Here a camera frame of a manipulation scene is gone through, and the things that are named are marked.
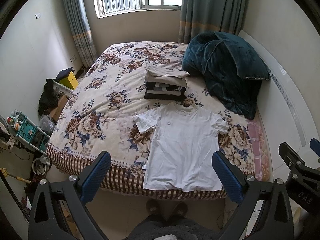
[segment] t-shirt collar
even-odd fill
[[[178,114],[182,114],[182,115],[189,115],[197,110],[197,106],[195,104],[192,104],[191,106],[185,107],[183,105],[179,105],[177,103],[172,102],[172,106],[173,106],[175,112],[177,112]]]

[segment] folded black shirt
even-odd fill
[[[186,99],[186,96],[181,93],[181,96],[174,96],[174,95],[164,95],[164,94],[150,94],[146,91],[144,94],[145,99],[159,99],[159,100],[174,100],[178,102],[182,102]]]
[[[184,93],[186,91],[186,88],[179,87],[175,85],[168,85],[163,83],[156,83],[156,82],[146,82],[146,88],[147,90],[155,90],[155,91],[181,91]]]

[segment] folded gray shirt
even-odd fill
[[[170,76],[170,77],[177,77],[177,78],[185,78],[189,75],[188,72],[181,70],[181,62],[174,62],[167,63],[167,64],[160,64],[160,65],[152,65],[150,64],[147,70],[150,72],[151,76]]]
[[[174,76],[163,76],[163,75],[152,76],[149,71],[147,71],[145,80],[149,82],[159,82],[159,83],[175,85],[179,87],[185,87],[185,88],[187,87],[185,78],[178,78]]]

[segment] metal screw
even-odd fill
[[[70,181],[75,181],[77,179],[77,175],[70,175],[69,180]]]
[[[40,184],[41,185],[44,185],[44,184],[46,184],[47,183],[47,180],[46,179],[41,179],[41,181],[40,181]]]
[[[248,181],[254,181],[254,176],[248,175],[248,176],[247,176],[247,180],[248,180]]]
[[[282,185],[283,184],[283,180],[282,179],[277,179],[277,183]]]

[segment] slipper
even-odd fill
[[[146,203],[146,209],[149,216],[154,214],[160,214],[160,206],[158,202],[154,199],[149,199]]]
[[[173,209],[171,216],[180,216],[185,217],[185,215],[188,213],[188,206],[184,202],[180,202],[176,207]]]

